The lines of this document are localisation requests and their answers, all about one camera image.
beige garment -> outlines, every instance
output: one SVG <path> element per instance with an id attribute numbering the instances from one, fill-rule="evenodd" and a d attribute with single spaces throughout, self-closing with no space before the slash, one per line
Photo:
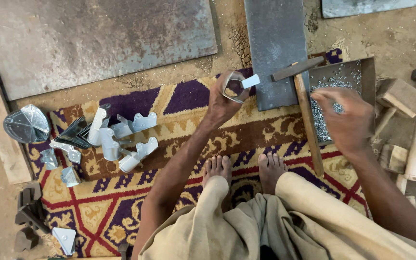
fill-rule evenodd
<path id="1" fill-rule="evenodd" d="M 223 177 L 211 177 L 197 207 L 184 207 L 165 221 L 139 259 L 259 259 L 262 245 L 279 259 L 416 259 L 416 242 L 292 172 L 280 177 L 276 196 L 257 193 L 222 214 L 228 190 Z"/>

rusty metal sheet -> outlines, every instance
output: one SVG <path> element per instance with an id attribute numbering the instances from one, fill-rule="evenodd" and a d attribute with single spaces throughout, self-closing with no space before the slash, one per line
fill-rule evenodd
<path id="1" fill-rule="evenodd" d="M 8 100 L 216 52 L 208 0 L 0 0 Z"/>

galvanized metal piece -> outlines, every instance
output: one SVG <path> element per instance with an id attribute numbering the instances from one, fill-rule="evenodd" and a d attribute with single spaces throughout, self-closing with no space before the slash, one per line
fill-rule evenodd
<path id="1" fill-rule="evenodd" d="M 111 107 L 111 104 L 103 104 L 97 109 L 96 115 L 94 116 L 94 120 L 92 121 L 91 127 L 89 128 L 88 142 L 90 144 L 100 146 L 101 142 L 99 129 L 101 127 L 107 127 L 107 125 L 109 124 L 108 119 L 110 115 L 108 115 L 107 111 Z"/>
<path id="2" fill-rule="evenodd" d="M 66 152 L 66 156 L 68 159 L 73 163 L 80 163 L 81 162 L 81 153 L 78 150 L 69 144 L 65 143 L 58 143 L 56 141 L 51 141 L 49 144 L 52 148 L 58 148 Z"/>
<path id="3" fill-rule="evenodd" d="M 246 24 L 250 39 L 258 110 L 298 104 L 293 79 L 272 81 L 270 75 L 307 59 L 302 0 L 245 0 Z M 308 72 L 303 72 L 309 90 Z"/>
<path id="4" fill-rule="evenodd" d="M 384 12 L 416 7 L 416 0 L 322 0 L 324 18 Z"/>
<path id="5" fill-rule="evenodd" d="M 10 113 L 4 119 L 3 127 L 10 137 L 21 143 L 43 142 L 51 132 L 46 116 L 32 104 Z"/>
<path id="6" fill-rule="evenodd" d="M 8 100 L 215 53 L 208 0 L 0 0 Z"/>
<path id="7" fill-rule="evenodd" d="M 73 255 L 75 252 L 75 236 L 74 229 L 54 227 L 52 235 L 59 241 L 62 250 L 66 255 Z"/>
<path id="8" fill-rule="evenodd" d="M 85 117 L 80 117 L 73 121 L 64 132 L 54 138 L 54 141 L 73 145 L 80 149 L 88 149 L 91 147 L 91 144 L 80 135 L 86 127 L 88 127 L 88 124 L 86 123 Z"/>
<path id="9" fill-rule="evenodd" d="M 121 157 L 120 143 L 118 140 L 113 139 L 114 133 L 112 128 L 101 128 L 99 133 L 102 142 L 102 152 L 104 153 L 104 158 L 108 161 L 118 160 Z"/>
<path id="10" fill-rule="evenodd" d="M 154 127 L 157 125 L 157 114 L 150 112 L 147 117 L 143 117 L 140 113 L 134 115 L 134 121 L 127 120 L 123 116 L 117 114 L 117 120 L 120 123 L 111 126 L 116 138 L 120 139 L 133 133 Z"/>
<path id="11" fill-rule="evenodd" d="M 53 148 L 41 151 L 40 154 L 42 155 L 41 162 L 46 164 L 46 170 L 54 170 L 59 167 Z"/>
<path id="12" fill-rule="evenodd" d="M 118 162 L 120 169 L 125 173 L 129 173 L 157 148 L 157 138 L 151 137 L 147 143 L 138 143 L 136 145 L 137 152 L 120 149 L 120 152 L 126 154 L 126 156 Z"/>
<path id="13" fill-rule="evenodd" d="M 67 188 L 73 187 L 81 183 L 79 176 L 73 166 L 62 170 L 61 180 L 66 184 Z"/>

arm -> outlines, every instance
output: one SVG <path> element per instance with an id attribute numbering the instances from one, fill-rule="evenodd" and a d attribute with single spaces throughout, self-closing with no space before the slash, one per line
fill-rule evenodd
<path id="1" fill-rule="evenodd" d="M 373 220 L 416 241 L 416 210 L 377 162 L 367 141 L 373 107 L 349 89 L 322 88 L 312 97 L 324 112 L 336 147 L 354 166 Z M 341 104 L 344 112 L 335 113 L 329 98 Z"/>
<path id="2" fill-rule="evenodd" d="M 211 133 L 232 118 L 242 106 L 222 96 L 222 86 L 232 71 L 223 73 L 211 86 L 208 110 L 189 140 L 170 159 L 155 179 L 141 207 L 141 223 L 131 260 L 136 260 L 153 232 L 172 214 L 177 200 Z"/>

metal bracket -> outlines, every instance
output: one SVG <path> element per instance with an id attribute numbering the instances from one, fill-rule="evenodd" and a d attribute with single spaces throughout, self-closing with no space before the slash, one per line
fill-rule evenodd
<path id="1" fill-rule="evenodd" d="M 62 170 L 61 180 L 66 184 L 67 188 L 73 187 L 81 183 L 77 172 L 73 166 L 67 167 Z"/>
<path id="2" fill-rule="evenodd" d="M 94 116 L 94 121 L 92 121 L 91 128 L 89 129 L 88 142 L 90 144 L 95 145 L 95 146 L 101 145 L 99 129 L 103 127 L 103 124 L 105 123 L 105 121 L 107 121 L 107 125 L 108 125 L 109 123 L 108 118 L 110 116 L 108 115 L 107 111 L 111 107 L 112 107 L 111 104 L 103 104 L 97 109 L 96 115 Z"/>
<path id="3" fill-rule="evenodd" d="M 59 167 L 53 148 L 46 149 L 40 154 L 42 155 L 41 162 L 46 164 L 46 170 L 54 170 Z"/>
<path id="4" fill-rule="evenodd" d="M 58 143 L 56 141 L 51 140 L 49 144 L 52 148 L 58 148 L 63 151 L 66 151 L 66 155 L 68 159 L 73 163 L 80 163 L 81 162 L 81 153 L 78 150 L 75 150 L 73 146 L 65 143 Z"/>
<path id="5" fill-rule="evenodd" d="M 115 133 L 115 137 L 118 139 L 157 125 L 157 114 L 154 112 L 150 112 L 147 117 L 143 117 L 140 113 L 137 113 L 134 115 L 134 121 L 127 120 L 118 114 L 117 119 L 121 123 L 114 124 L 111 128 Z"/>
<path id="6" fill-rule="evenodd" d="M 100 139 L 102 142 L 102 152 L 104 158 L 108 161 L 115 161 L 121 157 L 120 143 L 113 139 L 113 130 L 111 128 L 99 129 Z"/>
<path id="7" fill-rule="evenodd" d="M 147 143 L 137 143 L 136 150 L 137 152 L 128 151 L 121 148 L 120 152 L 126 154 L 126 156 L 121 159 L 118 164 L 120 169 L 125 173 L 129 173 L 136 166 L 145 159 L 149 154 L 151 154 L 155 149 L 158 148 L 158 141 L 155 137 L 149 138 Z"/>
<path id="8" fill-rule="evenodd" d="M 52 229 L 52 235 L 57 238 L 66 255 L 73 255 L 75 252 L 76 236 L 76 231 L 74 229 L 55 227 Z"/>

